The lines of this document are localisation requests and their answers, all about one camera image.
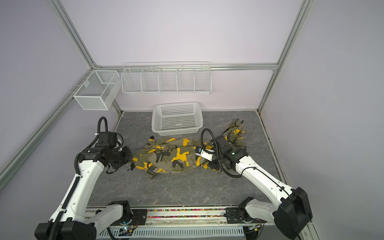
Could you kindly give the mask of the camouflage yellow green trousers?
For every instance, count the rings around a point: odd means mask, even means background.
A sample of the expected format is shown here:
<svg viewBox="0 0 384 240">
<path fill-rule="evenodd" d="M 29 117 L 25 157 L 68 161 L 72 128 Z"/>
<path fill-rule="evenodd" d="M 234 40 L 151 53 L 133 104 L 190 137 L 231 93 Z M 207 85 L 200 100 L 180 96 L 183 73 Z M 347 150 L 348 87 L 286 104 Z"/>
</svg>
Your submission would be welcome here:
<svg viewBox="0 0 384 240">
<path fill-rule="evenodd" d="M 164 138 L 156 140 L 150 138 L 142 150 L 133 154 L 133 164 L 137 169 L 144 170 L 151 177 L 157 174 L 181 173 L 197 167 L 211 169 L 209 161 L 196 160 L 195 148 L 202 147 L 204 150 L 214 150 L 219 158 L 219 150 L 229 145 L 240 147 L 240 152 L 234 155 L 237 164 L 240 158 L 248 155 L 243 137 L 245 130 L 243 121 L 235 119 L 221 135 L 217 136 L 214 136 L 210 129 L 205 128 L 199 139 Z M 221 164 L 220 167 L 220 170 L 213 171 L 224 172 L 233 178 L 241 177 L 241 175 L 229 173 Z"/>
</svg>

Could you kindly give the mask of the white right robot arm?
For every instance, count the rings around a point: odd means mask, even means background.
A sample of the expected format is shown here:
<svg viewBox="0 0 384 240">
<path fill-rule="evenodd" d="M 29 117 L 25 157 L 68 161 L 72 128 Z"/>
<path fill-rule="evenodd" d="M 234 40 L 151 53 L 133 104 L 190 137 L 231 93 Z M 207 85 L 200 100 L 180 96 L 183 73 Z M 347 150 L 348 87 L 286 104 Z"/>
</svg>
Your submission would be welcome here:
<svg viewBox="0 0 384 240">
<path fill-rule="evenodd" d="M 246 148 L 236 147 L 223 135 L 212 137 L 213 149 L 208 150 L 205 144 L 196 149 L 196 155 L 218 164 L 219 168 L 231 178 L 246 178 L 270 200 L 262 203 L 253 198 L 244 200 L 239 205 L 243 221 L 260 219 L 274 223 L 287 238 L 294 240 L 312 220 L 313 214 L 305 190 L 296 189 L 279 181 L 264 170 L 247 153 Z"/>
</svg>

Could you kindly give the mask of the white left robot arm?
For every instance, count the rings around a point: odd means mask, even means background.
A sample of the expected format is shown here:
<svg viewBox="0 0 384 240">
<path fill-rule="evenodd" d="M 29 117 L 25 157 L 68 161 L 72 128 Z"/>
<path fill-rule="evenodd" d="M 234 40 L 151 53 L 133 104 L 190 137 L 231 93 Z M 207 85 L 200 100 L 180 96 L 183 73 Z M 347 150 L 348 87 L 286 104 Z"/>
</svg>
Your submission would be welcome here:
<svg viewBox="0 0 384 240">
<path fill-rule="evenodd" d="M 38 224 L 38 240 L 94 240 L 115 223 L 128 224 L 133 213 L 128 201 L 114 201 L 93 217 L 86 210 L 102 172 L 114 174 L 133 160 L 121 134 L 108 130 L 106 117 L 100 117 L 95 139 L 74 160 L 75 176 L 62 202 L 48 222 Z"/>
</svg>

